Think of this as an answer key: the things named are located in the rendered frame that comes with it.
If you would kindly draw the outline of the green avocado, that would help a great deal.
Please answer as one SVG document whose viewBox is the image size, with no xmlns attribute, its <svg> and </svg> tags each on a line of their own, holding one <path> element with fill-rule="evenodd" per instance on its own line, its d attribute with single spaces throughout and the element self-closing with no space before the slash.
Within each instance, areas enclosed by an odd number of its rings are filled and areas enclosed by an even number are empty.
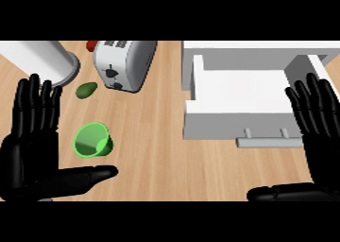
<svg viewBox="0 0 340 242">
<path fill-rule="evenodd" d="M 77 89 L 77 92 L 76 92 L 77 97 L 82 99 L 89 98 L 96 89 L 98 89 L 96 82 L 84 83 Z"/>
</svg>

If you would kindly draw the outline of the green cup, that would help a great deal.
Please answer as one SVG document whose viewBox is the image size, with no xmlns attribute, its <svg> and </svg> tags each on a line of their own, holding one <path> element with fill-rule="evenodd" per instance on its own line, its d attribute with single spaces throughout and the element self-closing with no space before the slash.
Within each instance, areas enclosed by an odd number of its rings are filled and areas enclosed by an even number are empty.
<svg viewBox="0 0 340 242">
<path fill-rule="evenodd" d="M 90 122 L 76 134 L 73 148 L 82 158 L 107 156 L 114 150 L 114 140 L 107 125 Z"/>
</svg>

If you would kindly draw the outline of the white open drawer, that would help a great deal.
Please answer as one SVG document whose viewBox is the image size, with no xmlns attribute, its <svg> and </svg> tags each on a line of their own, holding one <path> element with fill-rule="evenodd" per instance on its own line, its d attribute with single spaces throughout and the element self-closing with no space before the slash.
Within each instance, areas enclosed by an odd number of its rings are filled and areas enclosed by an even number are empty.
<svg viewBox="0 0 340 242">
<path fill-rule="evenodd" d="M 300 55 L 282 70 L 208 70 L 201 55 L 193 60 L 192 99 L 186 101 L 185 138 L 235 140 L 249 131 L 255 138 L 286 130 L 301 136 L 285 89 L 313 73 L 329 78 L 316 55 Z"/>
</svg>

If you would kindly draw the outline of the white cabinet body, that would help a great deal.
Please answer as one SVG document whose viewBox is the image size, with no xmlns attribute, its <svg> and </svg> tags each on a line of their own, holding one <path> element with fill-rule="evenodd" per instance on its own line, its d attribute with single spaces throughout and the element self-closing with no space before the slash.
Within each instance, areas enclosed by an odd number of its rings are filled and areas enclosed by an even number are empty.
<svg viewBox="0 0 340 242">
<path fill-rule="evenodd" d="M 317 55 L 323 65 L 340 54 L 340 41 L 183 41 L 182 87 L 191 90 L 195 56 L 207 70 L 283 70 L 298 55 Z"/>
</svg>

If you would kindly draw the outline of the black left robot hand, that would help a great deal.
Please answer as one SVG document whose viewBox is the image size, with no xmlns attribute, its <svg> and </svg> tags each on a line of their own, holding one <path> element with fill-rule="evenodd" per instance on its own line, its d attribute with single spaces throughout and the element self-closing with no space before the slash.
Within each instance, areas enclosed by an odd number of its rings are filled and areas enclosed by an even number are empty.
<svg viewBox="0 0 340 242">
<path fill-rule="evenodd" d="M 37 74 L 18 82 L 12 133 L 0 146 L 0 198 L 39 201 L 86 194 L 118 174 L 112 165 L 59 168 L 64 88 Z"/>
</svg>

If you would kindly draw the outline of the white cylindrical appliance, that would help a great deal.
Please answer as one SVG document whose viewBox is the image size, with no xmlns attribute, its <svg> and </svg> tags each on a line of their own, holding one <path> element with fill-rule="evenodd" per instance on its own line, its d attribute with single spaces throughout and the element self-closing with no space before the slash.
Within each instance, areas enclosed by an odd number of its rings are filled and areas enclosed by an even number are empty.
<svg viewBox="0 0 340 242">
<path fill-rule="evenodd" d="M 67 86 L 74 81 L 82 62 L 59 41 L 0 41 L 0 54 L 28 74 L 51 80 L 52 86 Z"/>
</svg>

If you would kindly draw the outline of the silver toaster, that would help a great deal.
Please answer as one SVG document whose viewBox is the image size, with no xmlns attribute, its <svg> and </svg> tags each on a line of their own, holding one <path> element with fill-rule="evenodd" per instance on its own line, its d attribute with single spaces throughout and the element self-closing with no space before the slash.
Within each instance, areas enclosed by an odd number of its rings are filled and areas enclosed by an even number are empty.
<svg viewBox="0 0 340 242">
<path fill-rule="evenodd" d="M 155 56 L 157 41 L 99 41 L 93 63 L 109 89 L 137 93 Z"/>
</svg>

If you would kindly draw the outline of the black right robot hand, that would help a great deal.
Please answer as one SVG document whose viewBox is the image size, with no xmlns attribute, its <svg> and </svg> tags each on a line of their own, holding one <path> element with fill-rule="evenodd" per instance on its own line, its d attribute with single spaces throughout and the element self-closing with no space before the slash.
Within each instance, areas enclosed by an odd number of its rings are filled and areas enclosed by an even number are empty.
<svg viewBox="0 0 340 242">
<path fill-rule="evenodd" d="M 252 188 L 248 200 L 340 201 L 340 103 L 326 79 L 307 74 L 295 88 L 286 88 L 302 134 L 313 182 Z"/>
</svg>

